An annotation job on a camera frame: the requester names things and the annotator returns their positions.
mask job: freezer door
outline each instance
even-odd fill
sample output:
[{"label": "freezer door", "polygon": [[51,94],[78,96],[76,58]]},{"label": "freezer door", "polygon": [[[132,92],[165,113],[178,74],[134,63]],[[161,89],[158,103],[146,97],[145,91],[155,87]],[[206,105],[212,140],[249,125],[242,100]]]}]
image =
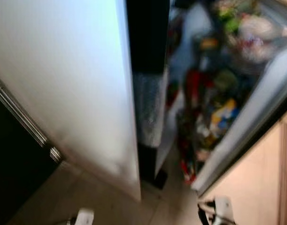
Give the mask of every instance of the freezer door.
[{"label": "freezer door", "polygon": [[66,160],[140,200],[125,8],[0,1],[0,80]]},{"label": "freezer door", "polygon": [[287,48],[263,77],[191,187],[203,195],[287,110]]}]

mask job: food item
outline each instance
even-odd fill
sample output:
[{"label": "food item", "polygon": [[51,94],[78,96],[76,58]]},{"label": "food item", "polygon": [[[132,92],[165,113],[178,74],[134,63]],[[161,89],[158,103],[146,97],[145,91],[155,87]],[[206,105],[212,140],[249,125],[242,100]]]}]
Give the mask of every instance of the food item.
[{"label": "food item", "polygon": [[243,40],[260,38],[263,41],[273,40],[281,36],[281,28],[264,17],[248,15],[239,26],[240,37]]},{"label": "food item", "polygon": [[238,13],[254,13],[257,8],[257,0],[238,1],[236,10]]},{"label": "food item", "polygon": [[225,105],[215,111],[211,116],[210,131],[216,138],[221,138],[229,129],[231,123],[238,115],[234,99],[228,100]]},{"label": "food item", "polygon": [[233,8],[225,7],[219,11],[219,19],[222,21],[232,18],[233,15],[234,15],[234,9]]},{"label": "food item", "polygon": [[234,33],[238,31],[241,21],[237,18],[232,18],[228,20],[225,24],[225,32],[226,33]]},{"label": "food item", "polygon": [[217,39],[215,38],[205,38],[201,41],[200,44],[200,49],[203,50],[207,50],[207,49],[214,49],[217,48],[219,45],[219,42]]},{"label": "food item", "polygon": [[190,70],[186,75],[185,98],[190,108],[198,107],[201,76],[202,74],[197,70]]},{"label": "food item", "polygon": [[211,155],[211,151],[205,149],[199,149],[196,152],[196,159],[201,162],[205,162],[209,156]]},{"label": "food item", "polygon": [[184,180],[186,184],[191,184],[195,178],[195,169],[193,162],[181,161],[181,168],[183,170]]},{"label": "food item", "polygon": [[253,42],[249,47],[242,48],[243,58],[255,63],[262,63],[273,57],[276,46],[273,44],[258,44]]},{"label": "food item", "polygon": [[201,114],[196,120],[196,134],[198,135],[198,140],[202,148],[207,150],[214,148],[218,139],[209,130]]},{"label": "food item", "polygon": [[237,78],[230,70],[221,70],[216,78],[213,80],[215,87],[221,91],[226,92],[235,89],[238,86]]}]

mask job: refrigerator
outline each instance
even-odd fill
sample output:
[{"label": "refrigerator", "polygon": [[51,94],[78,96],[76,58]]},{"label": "refrigerator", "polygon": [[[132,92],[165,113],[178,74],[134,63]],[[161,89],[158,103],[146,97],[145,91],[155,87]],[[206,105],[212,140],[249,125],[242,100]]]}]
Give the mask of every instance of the refrigerator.
[{"label": "refrigerator", "polygon": [[[184,108],[182,95],[165,103],[172,77],[168,26],[188,10],[174,11],[173,4],[0,2],[0,100],[15,103],[13,114],[39,143],[52,143],[53,157],[61,152],[138,201],[139,175],[158,187],[165,184],[161,167],[178,134],[176,115]],[[269,0],[259,5],[287,26],[287,6]],[[211,29],[212,16],[202,11],[198,17],[207,19],[194,24]],[[181,53],[177,60],[192,60]],[[287,46],[259,77],[190,183],[199,196],[287,110]]]}]

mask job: cabinet door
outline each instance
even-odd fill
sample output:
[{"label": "cabinet door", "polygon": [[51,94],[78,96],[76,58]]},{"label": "cabinet door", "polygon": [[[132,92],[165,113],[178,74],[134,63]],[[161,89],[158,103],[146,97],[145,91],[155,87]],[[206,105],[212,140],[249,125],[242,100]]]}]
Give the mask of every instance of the cabinet door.
[{"label": "cabinet door", "polygon": [[0,102],[0,225],[56,169],[49,154]]}]

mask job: floor tile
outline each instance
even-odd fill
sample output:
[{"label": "floor tile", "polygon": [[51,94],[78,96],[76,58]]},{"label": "floor tile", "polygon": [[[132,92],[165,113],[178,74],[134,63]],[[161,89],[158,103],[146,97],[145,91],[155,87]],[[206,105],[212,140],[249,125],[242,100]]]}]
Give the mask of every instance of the floor tile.
[{"label": "floor tile", "polygon": [[48,180],[19,209],[10,224],[47,224],[47,219],[61,195],[77,180],[81,170],[63,162]]},{"label": "floor tile", "polygon": [[197,211],[189,216],[184,211],[174,207],[173,205],[161,201],[150,225],[200,225]]},{"label": "floor tile", "polygon": [[62,221],[80,208],[90,208],[95,212],[94,225],[148,225],[160,200],[151,193],[142,193],[142,201],[136,202],[112,186],[83,174],[58,202],[49,222]]},{"label": "floor tile", "polygon": [[184,183],[181,171],[179,152],[174,146],[164,164],[168,178],[162,190],[153,187],[147,182],[142,182],[142,189],[147,190],[168,204],[183,210],[188,215],[197,211],[197,195],[190,186]]}]

